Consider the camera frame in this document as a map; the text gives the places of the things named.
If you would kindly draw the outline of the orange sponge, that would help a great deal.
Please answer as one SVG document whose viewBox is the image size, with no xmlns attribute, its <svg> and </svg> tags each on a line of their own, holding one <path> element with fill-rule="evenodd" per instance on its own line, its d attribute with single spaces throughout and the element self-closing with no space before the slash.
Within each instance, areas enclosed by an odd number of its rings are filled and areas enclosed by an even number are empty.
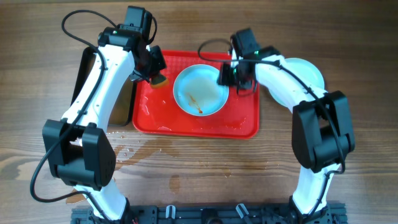
<svg viewBox="0 0 398 224">
<path fill-rule="evenodd" d="M 152 77 L 150 80 L 150 87 L 152 89 L 161 88 L 168 84 L 169 84 L 169 79 L 162 74 L 158 74 L 158 75 Z"/>
</svg>

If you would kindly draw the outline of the stained pale blue plate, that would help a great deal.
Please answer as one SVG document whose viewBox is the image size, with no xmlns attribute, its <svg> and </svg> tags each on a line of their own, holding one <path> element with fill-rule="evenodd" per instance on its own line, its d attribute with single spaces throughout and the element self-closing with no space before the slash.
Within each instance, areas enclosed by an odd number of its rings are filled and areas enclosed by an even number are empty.
<svg viewBox="0 0 398 224">
<path fill-rule="evenodd" d="M 220 71 L 205 64 L 196 64 L 182 70 L 173 85 L 177 105 L 187 114 L 209 116 L 226 104 L 229 88 L 217 84 Z"/>
</svg>

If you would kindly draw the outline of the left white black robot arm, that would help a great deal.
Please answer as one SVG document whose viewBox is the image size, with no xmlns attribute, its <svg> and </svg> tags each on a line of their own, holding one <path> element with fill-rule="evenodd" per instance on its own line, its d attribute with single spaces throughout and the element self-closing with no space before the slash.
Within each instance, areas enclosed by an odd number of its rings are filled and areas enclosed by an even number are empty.
<svg viewBox="0 0 398 224">
<path fill-rule="evenodd" d="M 83 194 L 93 208 L 93 221 L 132 223 L 134 213 L 120 193 L 113 173 L 116 155 L 107 136 L 109 117 L 125 81 L 165 81 L 159 46 L 151 47 L 142 32 L 105 28 L 94 48 L 96 59 L 82 89 L 61 120 L 43 127 L 51 174 Z"/>
</svg>

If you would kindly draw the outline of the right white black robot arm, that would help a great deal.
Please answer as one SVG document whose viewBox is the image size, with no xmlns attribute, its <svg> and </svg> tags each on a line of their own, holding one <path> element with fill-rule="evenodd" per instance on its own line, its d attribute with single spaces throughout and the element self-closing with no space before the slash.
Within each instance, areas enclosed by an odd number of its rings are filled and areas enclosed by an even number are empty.
<svg viewBox="0 0 398 224">
<path fill-rule="evenodd" d="M 285 58 L 273 47 L 247 52 L 232 47 L 230 54 L 231 59 L 223 61 L 220 84 L 260 84 L 292 113 L 292 149 L 301 168 L 290 197 L 290 219 L 308 223 L 326 216 L 331 180 L 345 172 L 346 156 L 355 148 L 347 97 L 311 80 L 318 70 L 313 64 Z"/>
</svg>

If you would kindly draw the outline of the black tray with brown water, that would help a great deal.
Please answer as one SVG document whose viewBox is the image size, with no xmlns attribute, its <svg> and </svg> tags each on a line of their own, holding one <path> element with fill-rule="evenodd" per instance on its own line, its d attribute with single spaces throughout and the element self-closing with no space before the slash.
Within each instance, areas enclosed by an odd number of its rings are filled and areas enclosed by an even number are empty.
<svg viewBox="0 0 398 224">
<path fill-rule="evenodd" d="M 72 95 L 71 104 L 76 100 L 78 94 L 81 92 L 86 79 L 88 78 L 91 69 L 95 62 L 95 51 L 87 47 L 81 56 L 80 67 Z M 126 78 L 121 91 L 116 99 L 111 115 L 109 117 L 108 126 L 122 127 L 128 125 L 132 116 L 132 104 L 136 93 L 136 84 Z"/>
</svg>

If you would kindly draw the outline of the black mounting rail base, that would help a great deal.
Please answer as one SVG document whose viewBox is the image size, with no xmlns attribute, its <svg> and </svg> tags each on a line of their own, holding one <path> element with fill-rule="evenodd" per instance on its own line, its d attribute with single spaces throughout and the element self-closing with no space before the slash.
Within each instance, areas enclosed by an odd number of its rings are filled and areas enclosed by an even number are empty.
<svg viewBox="0 0 398 224">
<path fill-rule="evenodd" d="M 299 223 L 299 215 L 287 203 L 265 205 L 167 207 L 131 206 L 131 223 Z M 72 210 L 70 223 L 106 223 L 90 207 Z M 305 223 L 348 223 L 345 204 L 332 203 Z"/>
</svg>

